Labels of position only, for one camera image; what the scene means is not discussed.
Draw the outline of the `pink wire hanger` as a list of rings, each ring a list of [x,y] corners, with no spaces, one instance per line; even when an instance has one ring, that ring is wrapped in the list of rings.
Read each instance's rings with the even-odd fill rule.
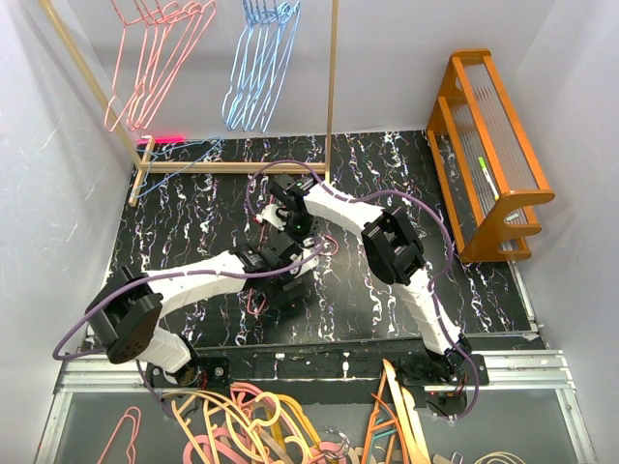
[[[285,232],[269,238],[267,242],[255,242],[240,246],[236,255],[241,259],[248,275],[243,291],[248,291],[246,312],[257,317],[268,304],[288,304],[294,302],[303,292],[302,275],[296,278],[284,274],[297,267],[297,264],[284,263],[284,248],[296,242]],[[322,256],[333,256],[339,251],[339,243],[331,236],[316,239],[309,237],[296,242],[304,247],[321,246]]]
[[[139,81],[142,94],[133,115],[136,129],[146,130],[150,126],[216,13],[216,1],[188,1],[183,6],[172,1],[162,9],[153,56],[148,58],[146,76]]]

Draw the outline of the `pink wire hanger hung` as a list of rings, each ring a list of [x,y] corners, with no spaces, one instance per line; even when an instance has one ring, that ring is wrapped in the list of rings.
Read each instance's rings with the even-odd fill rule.
[[[142,94],[139,81],[146,76],[148,58],[153,56],[164,6],[160,1],[112,1],[110,5],[120,23],[120,39],[103,126],[107,131],[120,126],[139,131],[133,126],[133,115]]]

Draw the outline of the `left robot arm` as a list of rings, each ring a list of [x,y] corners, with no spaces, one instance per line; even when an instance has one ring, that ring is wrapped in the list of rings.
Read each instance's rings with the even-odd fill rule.
[[[318,264],[313,239],[281,233],[262,246],[244,244],[170,270],[141,273],[121,267],[87,310],[89,324],[112,364],[149,363],[177,386],[192,385],[198,355],[181,335],[161,327],[168,314],[213,297],[252,290],[267,303],[286,304],[301,292],[301,278]]]

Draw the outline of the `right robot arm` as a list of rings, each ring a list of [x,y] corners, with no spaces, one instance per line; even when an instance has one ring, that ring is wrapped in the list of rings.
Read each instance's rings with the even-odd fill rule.
[[[256,221],[266,221],[299,242],[310,236],[317,218],[354,234],[363,242],[371,273],[391,286],[414,319],[429,357],[428,376],[451,384],[464,374],[470,344],[434,292],[424,246],[405,205],[371,205],[327,182],[287,174],[272,180],[269,192],[281,205],[265,207],[254,215]]]

